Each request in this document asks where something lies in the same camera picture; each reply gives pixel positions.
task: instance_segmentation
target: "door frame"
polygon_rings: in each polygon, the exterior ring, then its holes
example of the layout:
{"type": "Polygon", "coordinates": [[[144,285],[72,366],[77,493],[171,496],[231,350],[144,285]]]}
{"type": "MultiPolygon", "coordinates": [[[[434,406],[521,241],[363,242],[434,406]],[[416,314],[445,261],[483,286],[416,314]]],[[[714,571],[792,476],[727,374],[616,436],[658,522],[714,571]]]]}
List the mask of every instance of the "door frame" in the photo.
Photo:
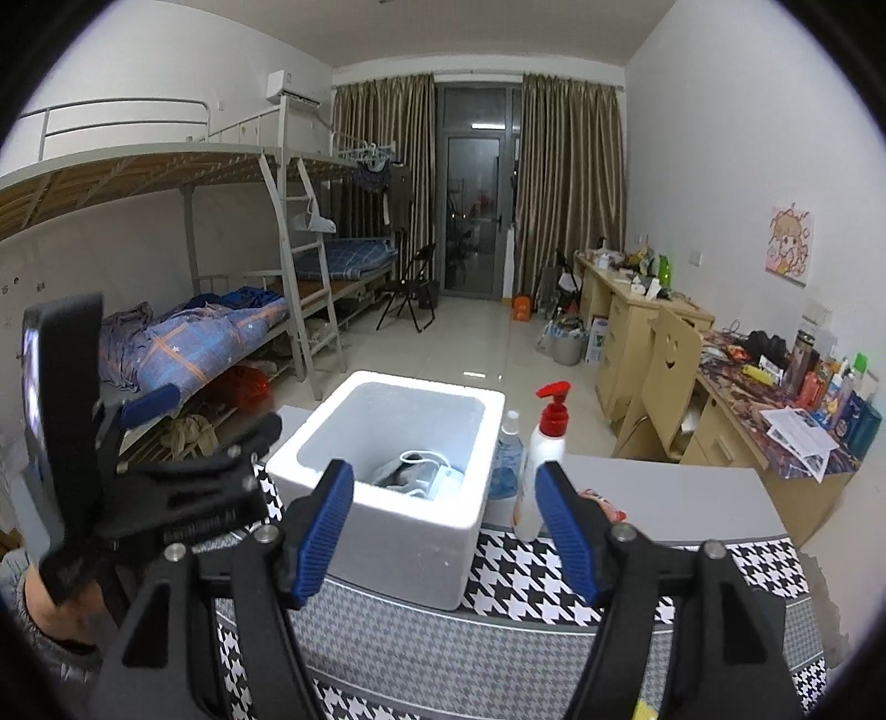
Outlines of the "door frame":
{"type": "Polygon", "coordinates": [[[452,297],[473,298],[475,300],[501,300],[504,285],[505,251],[508,244],[508,230],[514,223],[513,185],[510,182],[514,174],[514,142],[513,122],[514,90],[521,86],[518,83],[505,82],[438,82],[437,83],[437,208],[434,226],[439,238],[435,254],[435,277],[439,279],[440,292],[452,297]],[[471,88],[475,90],[502,89],[505,91],[505,122],[504,130],[445,129],[444,91],[446,88],[471,88]],[[501,228],[495,236],[495,253],[493,265],[493,290],[491,293],[467,293],[462,290],[446,289],[446,214],[447,214],[447,171],[449,165],[449,140],[453,138],[476,138],[499,141],[499,177],[498,196],[496,203],[501,215],[501,228]]]}

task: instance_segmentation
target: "curtain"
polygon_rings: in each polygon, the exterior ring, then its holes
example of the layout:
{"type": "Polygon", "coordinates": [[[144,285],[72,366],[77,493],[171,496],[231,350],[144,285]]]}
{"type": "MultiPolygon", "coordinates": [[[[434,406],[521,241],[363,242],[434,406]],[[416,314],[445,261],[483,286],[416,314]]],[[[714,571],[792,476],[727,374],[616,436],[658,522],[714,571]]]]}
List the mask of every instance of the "curtain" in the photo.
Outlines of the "curtain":
{"type": "MultiPolygon", "coordinates": [[[[336,90],[336,131],[379,145],[397,144],[397,157],[411,171],[413,204],[408,231],[399,233],[399,271],[433,240],[436,169],[436,92],[433,75],[390,77],[343,85],[336,90]]],[[[388,234],[382,195],[344,182],[333,192],[332,216],[340,237],[388,234]]]]}
{"type": "Polygon", "coordinates": [[[567,259],[625,238],[621,116],[611,86],[526,75],[520,116],[517,293],[538,291],[556,250],[567,259]]]}

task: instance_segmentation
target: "drawer handle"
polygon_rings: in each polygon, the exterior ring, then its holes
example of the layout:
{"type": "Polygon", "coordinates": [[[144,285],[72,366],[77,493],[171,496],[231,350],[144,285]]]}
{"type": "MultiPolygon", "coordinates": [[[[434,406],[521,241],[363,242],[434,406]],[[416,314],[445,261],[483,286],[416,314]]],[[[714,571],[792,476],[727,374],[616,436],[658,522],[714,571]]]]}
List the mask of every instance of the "drawer handle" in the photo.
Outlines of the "drawer handle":
{"type": "Polygon", "coordinates": [[[723,454],[723,457],[726,458],[727,463],[735,462],[735,456],[729,451],[729,448],[727,447],[726,443],[722,441],[722,439],[717,438],[716,440],[714,440],[714,444],[723,454]]]}

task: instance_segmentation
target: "patterned desk mat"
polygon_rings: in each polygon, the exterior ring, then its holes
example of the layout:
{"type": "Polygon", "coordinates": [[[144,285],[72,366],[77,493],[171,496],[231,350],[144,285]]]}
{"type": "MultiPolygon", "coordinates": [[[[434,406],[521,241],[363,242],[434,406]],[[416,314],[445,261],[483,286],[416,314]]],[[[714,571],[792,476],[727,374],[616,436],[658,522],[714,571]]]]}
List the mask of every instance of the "patterned desk mat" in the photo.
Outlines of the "patterned desk mat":
{"type": "MultiPolygon", "coordinates": [[[[267,475],[258,475],[270,519],[279,520],[283,504],[276,488],[267,475]]],[[[810,709],[825,689],[826,673],[809,588],[793,544],[787,537],[777,537],[727,547],[751,586],[785,598],[784,654],[803,706],[810,709]]],[[[220,601],[219,609],[221,659],[233,717],[252,720],[233,608],[220,601]]],[[[664,691],[673,612],[672,601],[661,598],[641,691],[653,708],[664,691]]],[[[506,530],[482,528],[462,605],[454,613],[408,606],[329,580],[291,620],[330,718],[540,720],[562,716],[601,615],[565,583],[548,538],[525,544],[506,530]],[[392,642],[396,653],[390,653],[392,642]],[[412,653],[411,645],[416,647],[412,653]],[[451,680],[419,678],[409,667],[411,662],[421,663],[422,652],[428,653],[429,647],[440,654],[424,658],[429,668],[448,666],[444,675],[451,674],[451,680]],[[392,662],[392,654],[397,662],[392,662]],[[359,659],[361,667],[355,667],[352,658],[359,659]],[[380,673],[379,666],[384,666],[380,673]],[[472,678],[478,688],[466,690],[472,678]],[[421,690],[416,688],[419,679],[421,690]],[[515,692],[516,685],[521,686],[520,693],[515,692]]]]}

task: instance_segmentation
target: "glass door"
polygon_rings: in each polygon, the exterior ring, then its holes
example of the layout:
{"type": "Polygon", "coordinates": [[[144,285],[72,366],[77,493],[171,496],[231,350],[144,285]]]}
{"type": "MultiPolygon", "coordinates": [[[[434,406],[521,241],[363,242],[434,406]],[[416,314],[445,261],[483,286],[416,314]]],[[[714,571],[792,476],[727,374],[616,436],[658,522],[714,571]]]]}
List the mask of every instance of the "glass door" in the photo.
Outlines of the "glass door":
{"type": "Polygon", "coordinates": [[[515,93],[479,83],[438,89],[437,277],[444,293],[501,298],[513,222],[515,93]]]}

